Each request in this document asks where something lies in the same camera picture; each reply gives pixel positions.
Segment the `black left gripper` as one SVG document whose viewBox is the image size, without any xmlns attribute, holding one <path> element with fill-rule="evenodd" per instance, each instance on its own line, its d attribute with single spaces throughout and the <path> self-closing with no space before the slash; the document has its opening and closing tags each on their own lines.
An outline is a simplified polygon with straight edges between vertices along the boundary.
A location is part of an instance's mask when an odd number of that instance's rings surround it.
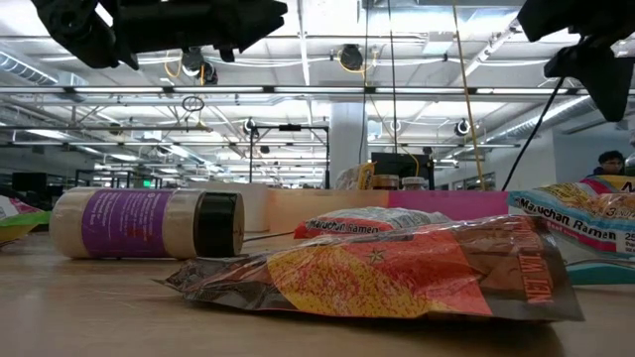
<svg viewBox="0 0 635 357">
<path fill-rule="evenodd" d="M 119 1 L 116 3 L 116 62 L 137 67 L 137 54 L 215 46 L 235 61 L 229 29 L 233 1 Z M 239 18 L 248 28 L 237 35 L 245 50 L 284 25 L 288 5 L 276 0 L 240 0 Z"/>
</svg>

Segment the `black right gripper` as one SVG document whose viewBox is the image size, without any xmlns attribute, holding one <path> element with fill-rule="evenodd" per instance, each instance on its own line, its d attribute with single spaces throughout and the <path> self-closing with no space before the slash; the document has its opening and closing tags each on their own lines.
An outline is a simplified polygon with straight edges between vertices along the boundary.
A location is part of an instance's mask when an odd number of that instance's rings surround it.
<svg viewBox="0 0 635 357">
<path fill-rule="evenodd" d="M 593 64 L 596 55 L 591 83 L 586 89 L 604 119 L 619 122 L 626 109 L 633 59 L 619 58 L 611 47 L 634 32 L 634 0 L 591 4 L 593 11 L 585 40 L 588 49 L 571 46 L 559 50 L 544 65 L 543 73 L 545 77 L 575 77 Z M 580 11 L 579 0 L 527 0 L 517 20 L 527 39 L 537 42 L 562 29 L 580 35 Z"/>
</svg>

